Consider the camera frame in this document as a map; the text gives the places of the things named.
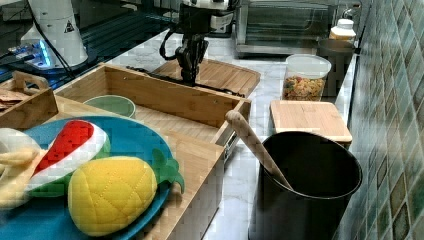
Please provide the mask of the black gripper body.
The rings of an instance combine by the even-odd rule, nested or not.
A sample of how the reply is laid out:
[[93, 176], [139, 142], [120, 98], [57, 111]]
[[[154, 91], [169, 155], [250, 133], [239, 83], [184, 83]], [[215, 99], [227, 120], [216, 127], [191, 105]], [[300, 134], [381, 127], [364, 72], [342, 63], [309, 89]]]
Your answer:
[[230, 25], [233, 16], [229, 3], [181, 3], [179, 26], [184, 34], [209, 34]]

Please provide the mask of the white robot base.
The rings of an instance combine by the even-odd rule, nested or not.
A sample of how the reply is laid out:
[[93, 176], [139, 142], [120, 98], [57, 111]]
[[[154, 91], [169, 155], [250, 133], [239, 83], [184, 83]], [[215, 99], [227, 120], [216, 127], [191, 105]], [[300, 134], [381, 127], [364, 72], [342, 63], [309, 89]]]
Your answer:
[[39, 70], [63, 69], [88, 59], [71, 0], [28, 0], [28, 4], [33, 26], [21, 44], [35, 47], [36, 57], [27, 64]]

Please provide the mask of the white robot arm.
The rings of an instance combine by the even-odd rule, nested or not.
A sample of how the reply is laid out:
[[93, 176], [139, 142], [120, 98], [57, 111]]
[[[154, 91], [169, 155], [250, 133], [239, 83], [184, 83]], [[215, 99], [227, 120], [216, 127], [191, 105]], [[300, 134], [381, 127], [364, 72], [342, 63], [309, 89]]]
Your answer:
[[175, 50], [185, 83], [194, 85], [208, 47], [205, 36], [232, 23], [234, 9], [230, 0], [182, 0], [178, 31], [182, 45]]

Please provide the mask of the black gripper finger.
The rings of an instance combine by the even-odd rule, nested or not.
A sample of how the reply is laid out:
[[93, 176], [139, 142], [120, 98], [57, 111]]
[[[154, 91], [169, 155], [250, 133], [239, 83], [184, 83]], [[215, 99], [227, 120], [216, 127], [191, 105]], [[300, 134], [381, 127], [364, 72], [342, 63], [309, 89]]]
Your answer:
[[209, 42], [204, 39], [203, 35], [193, 35], [191, 37], [191, 64], [190, 80], [195, 85], [196, 77], [199, 73], [199, 64], [203, 61]]
[[189, 43], [190, 40], [183, 37], [182, 45], [175, 50], [175, 55], [179, 66], [181, 67], [181, 77], [183, 81], [187, 84], [193, 84], [194, 80], [192, 78], [192, 63]]

